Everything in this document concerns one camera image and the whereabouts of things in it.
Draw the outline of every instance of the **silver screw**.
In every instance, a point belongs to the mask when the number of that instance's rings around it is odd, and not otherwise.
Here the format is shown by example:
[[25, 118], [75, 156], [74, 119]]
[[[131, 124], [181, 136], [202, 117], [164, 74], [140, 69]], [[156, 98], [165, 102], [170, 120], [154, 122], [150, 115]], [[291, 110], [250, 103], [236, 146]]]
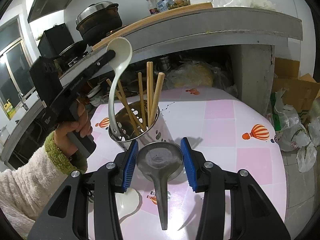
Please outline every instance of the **silver screw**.
[[71, 177], [78, 177], [80, 175], [80, 172], [79, 171], [73, 171], [71, 172]]
[[246, 176], [249, 175], [249, 172], [246, 171], [246, 170], [241, 170], [239, 173], [240, 173], [240, 175], [241, 175], [242, 177], [246, 177]]
[[204, 163], [204, 166], [205, 166], [206, 168], [212, 168], [212, 167], [213, 167], [213, 163], [212, 163], [212, 162], [205, 162], [205, 163]]
[[115, 163], [107, 163], [107, 164], [106, 164], [106, 168], [107, 168], [107, 169], [113, 169], [115, 166], [116, 166]]

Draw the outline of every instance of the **hand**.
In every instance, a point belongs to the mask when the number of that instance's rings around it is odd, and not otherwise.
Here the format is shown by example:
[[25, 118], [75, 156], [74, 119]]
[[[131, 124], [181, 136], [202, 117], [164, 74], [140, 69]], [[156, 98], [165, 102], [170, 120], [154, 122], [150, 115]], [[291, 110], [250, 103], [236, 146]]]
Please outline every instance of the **hand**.
[[78, 150], [68, 138], [67, 133], [76, 130], [76, 132], [80, 132], [82, 138], [92, 133], [88, 112], [83, 104], [79, 104], [77, 112], [79, 116], [77, 122], [63, 122], [54, 131], [54, 143], [67, 158], [70, 158]]

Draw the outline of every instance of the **metal utensil holder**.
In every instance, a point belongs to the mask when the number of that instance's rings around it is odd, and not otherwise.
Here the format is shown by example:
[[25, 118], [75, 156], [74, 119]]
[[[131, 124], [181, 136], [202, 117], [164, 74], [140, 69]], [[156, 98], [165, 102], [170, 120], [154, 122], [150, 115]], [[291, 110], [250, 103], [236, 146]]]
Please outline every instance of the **metal utensil holder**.
[[[138, 118], [139, 121], [142, 122], [140, 101], [129, 104], [129, 107], [135, 114], [135, 118]], [[144, 111], [147, 117], [148, 110], [146, 100], [144, 100]], [[142, 124], [141, 127], [138, 127], [139, 136], [137, 136], [134, 132], [134, 128], [125, 108], [122, 108], [116, 114], [116, 122], [120, 130], [120, 136], [116, 138], [113, 135], [110, 126], [108, 129], [109, 135], [124, 150], [129, 149], [130, 143], [133, 139], [136, 139], [138, 141], [139, 149], [152, 142], [174, 142], [159, 107], [154, 123], [150, 127], [147, 127], [147, 130], [145, 132], [141, 129]]]

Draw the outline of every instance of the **pink and white tablecloth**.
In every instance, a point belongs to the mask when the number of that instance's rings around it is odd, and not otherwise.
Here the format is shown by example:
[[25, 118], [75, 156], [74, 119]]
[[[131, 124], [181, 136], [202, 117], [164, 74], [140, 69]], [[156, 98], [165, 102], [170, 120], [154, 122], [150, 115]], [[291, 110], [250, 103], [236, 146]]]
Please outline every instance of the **pink and white tablecloth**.
[[[128, 98], [128, 102], [139, 97]], [[177, 144], [187, 137], [193, 149], [223, 170], [237, 172], [246, 169], [269, 197], [282, 220], [286, 209], [286, 179], [281, 152], [274, 142], [275, 131], [267, 119], [228, 93], [215, 88], [173, 89], [162, 91], [160, 110]], [[123, 108], [117, 101], [115, 111]], [[88, 158], [88, 171], [95, 171], [113, 161], [122, 152], [108, 134], [108, 105], [96, 110], [91, 123], [97, 144]], [[269, 132], [243, 139], [255, 125], [263, 125]], [[141, 203], [135, 214], [121, 220], [125, 240], [133, 239], [189, 239], [194, 240], [200, 219], [203, 194], [196, 194], [188, 186], [185, 173], [168, 183], [168, 230], [162, 231], [153, 183], [147, 181], [136, 168], [131, 187], [140, 194]], [[230, 194], [226, 191], [226, 219], [224, 238], [230, 238]]]

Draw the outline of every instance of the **cardboard box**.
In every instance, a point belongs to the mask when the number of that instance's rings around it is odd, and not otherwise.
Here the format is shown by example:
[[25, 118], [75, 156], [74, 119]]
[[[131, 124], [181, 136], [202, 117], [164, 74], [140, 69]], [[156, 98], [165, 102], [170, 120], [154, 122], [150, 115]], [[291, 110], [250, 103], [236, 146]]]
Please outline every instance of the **cardboard box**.
[[320, 83], [317, 83], [310, 74], [298, 78], [300, 62], [295, 60], [276, 58], [275, 74], [271, 93], [281, 88], [286, 92], [282, 97], [285, 105], [293, 106], [304, 123], [313, 101], [320, 96]]

